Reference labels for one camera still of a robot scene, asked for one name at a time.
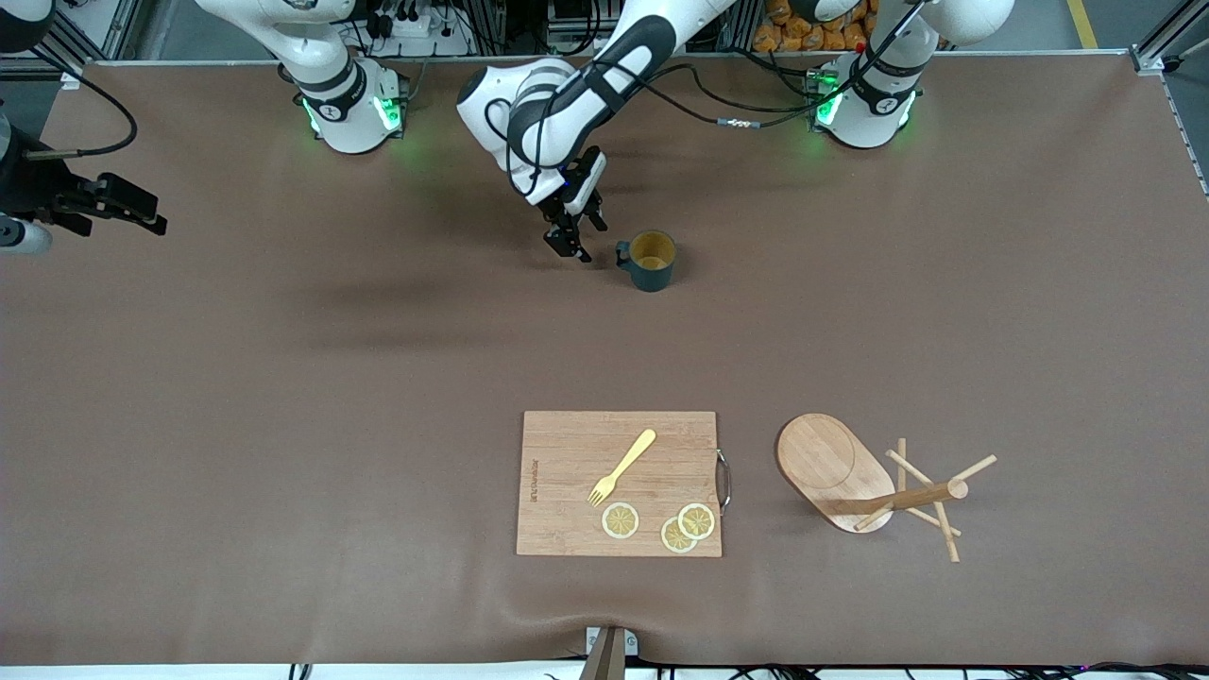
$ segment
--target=mug handle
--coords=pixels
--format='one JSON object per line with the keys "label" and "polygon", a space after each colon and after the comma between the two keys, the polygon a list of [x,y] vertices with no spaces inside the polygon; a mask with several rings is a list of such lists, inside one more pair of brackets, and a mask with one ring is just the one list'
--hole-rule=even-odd
{"label": "mug handle", "polygon": [[634,260],[630,259],[630,242],[618,241],[617,243],[617,266],[624,270],[629,270]]}

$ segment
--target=wooden mug tree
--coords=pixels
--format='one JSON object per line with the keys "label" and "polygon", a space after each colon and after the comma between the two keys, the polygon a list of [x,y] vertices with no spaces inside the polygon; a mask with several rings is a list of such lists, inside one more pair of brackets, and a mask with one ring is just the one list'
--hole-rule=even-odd
{"label": "wooden mug tree", "polygon": [[[970,494],[966,482],[997,460],[987,456],[937,484],[907,462],[907,439],[898,439],[898,450],[886,451],[898,465],[896,486],[848,426],[822,414],[806,414],[786,425],[776,449],[785,478],[839,529],[868,534],[885,526],[893,511],[904,511],[939,528],[950,561],[960,561],[955,538],[961,532],[949,524],[944,502],[965,499]],[[908,474],[924,486],[908,489]],[[920,509],[927,505],[936,508],[936,517]]]}

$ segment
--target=green led light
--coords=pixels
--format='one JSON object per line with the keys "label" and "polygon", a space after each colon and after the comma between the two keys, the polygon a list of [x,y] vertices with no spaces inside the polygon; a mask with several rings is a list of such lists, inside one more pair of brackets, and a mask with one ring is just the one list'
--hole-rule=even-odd
{"label": "green led light", "polygon": [[915,103],[915,93],[912,92],[910,97],[907,98],[907,103],[903,104],[903,117],[898,119],[898,127],[907,125],[910,120],[910,105]]}
{"label": "green led light", "polygon": [[839,110],[839,103],[843,100],[844,96],[840,94],[839,97],[832,99],[831,102],[827,102],[822,106],[818,106],[818,114],[816,116],[818,125],[831,125],[832,121],[835,120],[835,111]]}
{"label": "green led light", "polygon": [[311,129],[313,129],[316,134],[320,134],[319,121],[314,120],[314,111],[311,110],[311,104],[308,104],[306,99],[302,99],[302,108],[306,109],[306,115],[311,119]]}
{"label": "green led light", "polygon": [[387,129],[399,129],[401,115],[397,102],[392,99],[382,100],[381,98],[375,97],[374,108],[377,109],[378,117],[382,119],[382,125],[384,125]]}

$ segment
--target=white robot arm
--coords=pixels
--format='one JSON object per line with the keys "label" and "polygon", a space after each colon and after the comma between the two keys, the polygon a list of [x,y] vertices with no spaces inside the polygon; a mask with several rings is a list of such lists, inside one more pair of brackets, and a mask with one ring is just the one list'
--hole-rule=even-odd
{"label": "white robot arm", "polygon": [[255,38],[302,91],[311,125],[328,145],[363,154],[403,129],[399,74],[353,58],[331,25],[353,0],[197,0],[207,12]]}
{"label": "white robot arm", "polygon": [[606,229],[595,191],[604,156],[592,148],[578,157],[588,136],[640,90],[635,76],[648,77],[734,2],[629,0],[612,39],[584,67],[544,58],[486,68],[462,90],[458,114],[516,191],[542,208],[559,254],[591,261],[579,243],[582,214]]}
{"label": "white robot arm", "polygon": [[[870,46],[880,46],[895,27],[925,0],[883,0]],[[817,122],[849,146],[872,149],[890,142],[907,123],[915,100],[915,83],[936,53],[943,35],[955,45],[973,45],[1000,29],[1012,13],[1014,0],[926,0],[919,13],[902,27],[878,63],[863,76],[863,54],[845,54],[823,67],[839,81],[856,77],[850,91],[831,106],[820,109]]]}
{"label": "white robot arm", "polygon": [[[54,0],[0,0],[0,53],[36,47],[53,21]],[[44,58],[53,63],[52,58]],[[80,81],[96,88],[82,76]],[[126,143],[133,138],[132,127]],[[120,219],[163,236],[168,221],[157,214],[158,200],[152,194],[112,173],[102,173],[96,180],[75,175],[64,162],[116,148],[121,145],[54,151],[11,126],[0,113],[0,253],[34,254],[50,249],[51,232],[44,224],[88,236],[89,218]]]}

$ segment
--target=dark green mug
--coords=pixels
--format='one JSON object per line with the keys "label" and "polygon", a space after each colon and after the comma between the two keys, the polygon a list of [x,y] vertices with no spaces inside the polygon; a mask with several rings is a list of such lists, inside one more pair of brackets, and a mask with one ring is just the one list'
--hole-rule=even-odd
{"label": "dark green mug", "polygon": [[643,231],[634,241],[617,244],[617,266],[630,272],[630,281],[647,293],[667,288],[676,265],[676,242],[663,231]]}

